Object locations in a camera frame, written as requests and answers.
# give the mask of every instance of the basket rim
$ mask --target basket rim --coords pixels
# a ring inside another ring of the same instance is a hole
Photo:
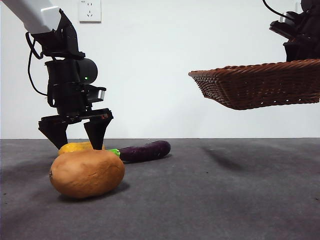
[[[306,68],[312,66],[320,66],[320,59],[305,59],[305,60],[294,60],[294,61],[284,61],[284,62],[271,62],[271,63],[262,63],[254,65],[228,65],[223,68],[215,68],[210,70],[193,70],[188,73],[190,77],[203,77],[204,74],[214,75],[217,73],[225,72],[243,72],[246,70],[258,70],[259,71],[274,71],[274,70],[286,70],[291,68]]]

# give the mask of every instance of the brown potato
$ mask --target brown potato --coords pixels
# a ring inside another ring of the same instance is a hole
[[[51,165],[50,182],[63,195],[83,199],[103,195],[119,185],[125,165],[111,151],[66,152]]]

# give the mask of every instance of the wall outlet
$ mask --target wall outlet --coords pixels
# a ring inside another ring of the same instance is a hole
[[[101,0],[79,0],[80,23],[101,23]]]

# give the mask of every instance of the brown woven basket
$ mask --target brown woven basket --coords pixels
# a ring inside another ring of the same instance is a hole
[[[319,103],[320,59],[189,72],[205,98],[235,110]]]

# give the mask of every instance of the yellow vegetable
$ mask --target yellow vegetable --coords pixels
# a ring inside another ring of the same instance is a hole
[[[64,154],[64,153],[72,153],[76,151],[86,150],[86,149],[93,149],[91,143],[89,141],[84,142],[70,142],[65,145],[63,145],[59,151],[58,154]]]

